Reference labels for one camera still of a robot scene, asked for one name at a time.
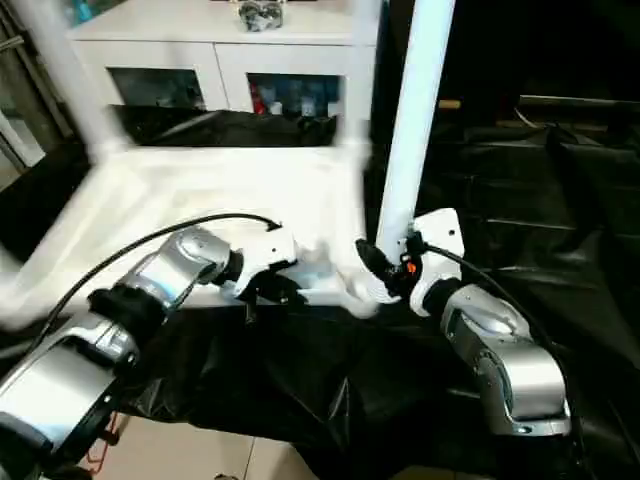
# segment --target black cable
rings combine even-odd
[[[38,334],[38,336],[31,343],[31,347],[29,348],[29,353],[32,352],[38,345],[40,345],[42,343],[42,341],[45,339],[47,334],[51,331],[51,328],[53,327],[53,324],[55,323],[56,319],[58,318],[58,315],[60,315],[60,313],[62,312],[64,307],[67,305],[67,303],[69,303],[69,301],[73,298],[73,296],[76,293],[78,293],[78,291],[89,280],[91,280],[93,277],[95,277],[98,273],[100,273],[102,270],[107,268],[113,262],[115,262],[116,260],[120,259],[121,257],[124,257],[127,253],[135,250],[139,246],[144,245],[145,243],[148,243],[148,242],[150,242],[152,240],[155,240],[158,237],[162,237],[163,235],[166,235],[168,233],[173,233],[173,232],[176,232],[178,230],[182,230],[184,228],[192,227],[194,225],[198,225],[198,224],[201,224],[201,223],[212,222],[212,221],[217,221],[217,220],[227,220],[227,219],[231,219],[231,218],[243,218],[243,219],[247,219],[247,220],[255,220],[255,221],[258,221],[258,222],[263,222],[263,223],[268,225],[270,230],[273,230],[273,229],[276,229],[276,228],[280,228],[280,225],[278,225],[273,220],[271,220],[269,218],[266,218],[266,217],[262,217],[260,215],[253,215],[251,213],[219,213],[219,214],[206,215],[204,217],[194,218],[192,220],[187,220],[187,221],[181,222],[181,223],[176,223],[175,225],[171,225],[169,227],[163,228],[161,230],[157,230],[157,231],[155,231],[155,232],[153,232],[153,233],[151,233],[149,235],[146,235],[146,236],[136,240],[135,242],[130,243],[126,247],[118,250],[116,253],[114,253],[113,255],[108,257],[107,259],[105,259],[102,262],[100,262],[94,268],[89,270],[89,272],[87,272],[80,280],[78,280],[75,283],[75,285],[73,285],[69,289],[69,291],[67,293],[64,294],[64,296],[60,299],[60,301],[56,304],[55,307],[53,307],[53,309],[49,313],[49,316],[47,317],[46,321],[44,322],[42,330],[40,330],[40,333]]]

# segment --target black cover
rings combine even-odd
[[[157,125],[141,133],[150,112]],[[125,113],[140,115],[129,130],[138,131],[141,143],[157,141],[168,126],[193,115],[176,119],[178,113],[166,112],[173,118],[160,125],[161,111]],[[235,126],[225,130],[225,121]],[[215,137],[210,122],[218,122]],[[257,125],[273,122],[222,113],[163,141],[255,145],[274,138]],[[278,145],[331,137],[330,125],[277,122],[288,129]],[[236,132],[232,140],[227,131]],[[466,258],[494,271],[561,346],[583,418],[588,466],[598,478],[640,471],[632,470],[616,421],[619,416],[637,436],[640,163],[634,139],[631,130],[585,138],[557,129],[440,125],[418,206],[419,213],[458,209]],[[0,194],[0,239],[21,258],[86,173],[80,153],[55,160],[43,160]],[[381,151],[367,175],[372,231],[384,165]],[[434,322],[402,305],[367,321],[335,308],[270,307],[259,311],[256,323],[244,318],[242,308],[178,312],[131,380],[126,410],[290,441],[321,479],[383,479],[410,464],[496,473],[495,444],[473,383]]]

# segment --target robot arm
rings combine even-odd
[[[400,265],[375,247],[358,244],[360,256],[391,296],[418,315],[439,321],[454,351],[476,377],[487,422],[495,435],[567,435],[571,418],[560,367],[538,345],[526,319],[512,305],[477,285],[463,285],[460,265],[427,248],[464,254],[453,209],[416,219]]]
[[[207,230],[188,228],[113,288],[93,292],[88,312],[47,337],[0,384],[0,475],[22,480],[36,466],[77,462],[106,428],[127,372],[194,286],[230,281],[231,295],[251,289],[255,298],[254,278],[295,262],[286,230],[264,235],[259,247],[236,252]]]

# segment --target white shelf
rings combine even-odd
[[[352,19],[348,0],[290,2],[284,25],[247,32],[238,5],[211,0],[128,0],[69,31],[73,40],[349,45]],[[366,45],[376,44],[377,26],[367,27]]]

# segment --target red object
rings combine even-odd
[[[260,97],[260,92],[256,86],[252,83],[249,84],[249,89],[251,91],[251,102],[253,103],[253,113],[257,113],[258,115],[264,115],[267,113],[267,107],[264,105],[262,101],[262,97]]]

